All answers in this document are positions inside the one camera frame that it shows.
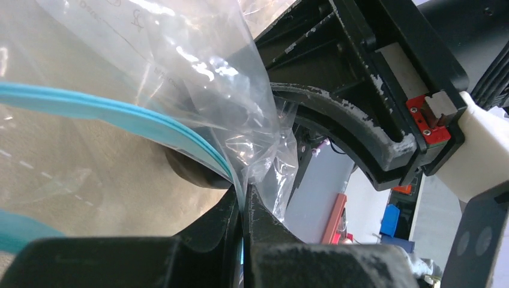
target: blue plastic strip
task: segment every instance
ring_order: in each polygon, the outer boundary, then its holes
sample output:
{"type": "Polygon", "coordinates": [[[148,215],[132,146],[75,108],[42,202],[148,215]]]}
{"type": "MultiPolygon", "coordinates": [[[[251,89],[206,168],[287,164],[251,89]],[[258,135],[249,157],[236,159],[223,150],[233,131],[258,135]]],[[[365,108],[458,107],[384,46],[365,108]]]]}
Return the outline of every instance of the blue plastic strip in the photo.
{"type": "MultiPolygon", "coordinates": [[[[80,92],[8,82],[0,82],[0,103],[52,115],[101,119],[133,134],[191,153],[233,179],[224,157],[205,139],[173,118],[143,107],[80,92]]],[[[17,215],[20,218],[15,220],[14,214],[5,213],[0,216],[6,216],[7,223],[17,221],[18,226],[0,226],[0,250],[18,251],[27,241],[63,236],[28,217],[17,215]],[[16,228],[26,232],[37,225],[41,228],[31,229],[33,234],[20,236],[16,232],[16,228]]]]}
{"type": "Polygon", "coordinates": [[[394,237],[399,219],[399,213],[399,208],[393,204],[389,204],[387,207],[385,207],[384,217],[382,218],[382,224],[380,225],[380,234],[394,237]]]}
{"type": "Polygon", "coordinates": [[[0,209],[0,250],[19,253],[33,240],[48,237],[65,237],[50,226],[27,216],[0,209]]]}

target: red bracket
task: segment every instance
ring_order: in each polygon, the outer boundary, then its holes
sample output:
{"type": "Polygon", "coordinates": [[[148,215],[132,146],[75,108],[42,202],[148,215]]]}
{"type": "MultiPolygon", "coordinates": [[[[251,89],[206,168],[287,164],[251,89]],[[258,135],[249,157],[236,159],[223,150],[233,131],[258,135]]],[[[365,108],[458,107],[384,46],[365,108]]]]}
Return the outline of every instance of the red bracket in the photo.
{"type": "Polygon", "coordinates": [[[437,126],[435,128],[430,128],[428,123],[426,123],[426,119],[424,119],[423,114],[421,113],[421,108],[424,105],[424,98],[426,95],[421,95],[419,97],[415,97],[406,102],[406,107],[408,108],[408,112],[412,115],[421,131],[421,134],[424,136],[424,140],[428,145],[435,145],[441,142],[446,142],[451,139],[451,134],[447,130],[445,126],[437,126]]]}

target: white plastic part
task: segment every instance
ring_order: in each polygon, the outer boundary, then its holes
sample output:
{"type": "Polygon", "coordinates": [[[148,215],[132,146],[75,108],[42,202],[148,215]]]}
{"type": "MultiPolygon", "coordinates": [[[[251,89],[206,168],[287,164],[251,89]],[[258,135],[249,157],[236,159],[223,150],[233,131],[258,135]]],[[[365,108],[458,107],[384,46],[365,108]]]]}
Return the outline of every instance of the white plastic part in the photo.
{"type": "Polygon", "coordinates": [[[509,180],[509,122],[477,106],[467,92],[461,96],[468,105],[459,119],[465,142],[437,176],[460,200],[468,202],[509,180]]]}

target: red object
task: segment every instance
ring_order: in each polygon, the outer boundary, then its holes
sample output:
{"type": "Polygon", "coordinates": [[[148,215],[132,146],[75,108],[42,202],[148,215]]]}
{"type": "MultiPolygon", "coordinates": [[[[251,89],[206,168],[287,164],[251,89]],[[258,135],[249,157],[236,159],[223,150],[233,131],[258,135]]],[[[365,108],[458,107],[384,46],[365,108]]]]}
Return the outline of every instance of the red object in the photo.
{"type": "Polygon", "coordinates": [[[336,236],[336,234],[338,234],[337,227],[339,225],[339,221],[341,221],[341,215],[343,215],[345,204],[346,195],[338,194],[336,197],[336,202],[334,204],[333,210],[331,212],[331,216],[329,217],[329,222],[327,223],[327,227],[325,228],[324,237],[322,238],[322,244],[333,244],[334,237],[336,236]]]}
{"type": "Polygon", "coordinates": [[[399,193],[410,195],[412,193],[412,185],[397,186],[397,187],[394,187],[393,190],[396,192],[399,192],[399,193]]]}
{"type": "Polygon", "coordinates": [[[408,100],[406,102],[406,107],[408,108],[408,111],[414,118],[417,127],[419,127],[419,130],[421,130],[421,134],[424,136],[424,140],[428,145],[434,145],[444,141],[449,141],[451,139],[451,134],[449,133],[445,126],[437,126],[434,129],[432,129],[429,127],[428,123],[426,123],[426,120],[424,119],[424,116],[421,113],[421,108],[424,104],[425,97],[426,95],[421,95],[419,97],[415,97],[413,99],[408,100]],[[417,112],[414,113],[411,111],[413,107],[417,108],[417,112]],[[425,135],[423,132],[424,130],[431,131],[431,134],[425,135]]]}
{"type": "Polygon", "coordinates": [[[333,241],[331,244],[337,245],[339,243],[339,238],[341,238],[341,235],[339,233],[334,234],[333,241]]]}

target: black plastic part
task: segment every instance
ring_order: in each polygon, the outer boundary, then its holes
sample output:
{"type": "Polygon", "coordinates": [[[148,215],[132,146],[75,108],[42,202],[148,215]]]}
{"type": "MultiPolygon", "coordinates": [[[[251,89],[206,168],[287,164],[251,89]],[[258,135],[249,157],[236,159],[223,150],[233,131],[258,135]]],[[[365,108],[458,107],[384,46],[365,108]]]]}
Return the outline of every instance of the black plastic part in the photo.
{"type": "Polygon", "coordinates": [[[458,91],[468,77],[412,1],[303,0],[256,39],[275,97],[296,102],[297,124],[332,138],[378,189],[437,171],[463,143],[458,91]],[[431,92],[458,112],[447,143],[429,147],[377,49],[399,43],[431,92]]]}
{"type": "Polygon", "coordinates": [[[182,179],[202,188],[228,189],[232,183],[196,160],[164,147],[166,159],[175,173],[182,179]]]}
{"type": "Polygon", "coordinates": [[[472,91],[509,40],[509,2],[430,0],[418,8],[466,71],[464,90],[472,91]]]}
{"type": "Polygon", "coordinates": [[[472,99],[485,110],[503,107],[506,88],[509,88],[509,40],[472,90],[472,99]]]}
{"type": "Polygon", "coordinates": [[[509,182],[471,199],[454,238],[442,286],[491,287],[504,238],[509,205],[509,182]]]}
{"type": "Polygon", "coordinates": [[[35,241],[16,257],[0,287],[236,287],[241,231],[231,188],[171,238],[35,241]]]}
{"type": "Polygon", "coordinates": [[[418,287],[395,246],[256,244],[251,259],[251,287],[418,287]]]}
{"type": "Polygon", "coordinates": [[[241,225],[230,189],[174,237],[36,241],[16,257],[0,287],[238,287],[242,235],[246,288],[417,287],[394,247],[302,243],[253,186],[245,207],[241,225]]]}

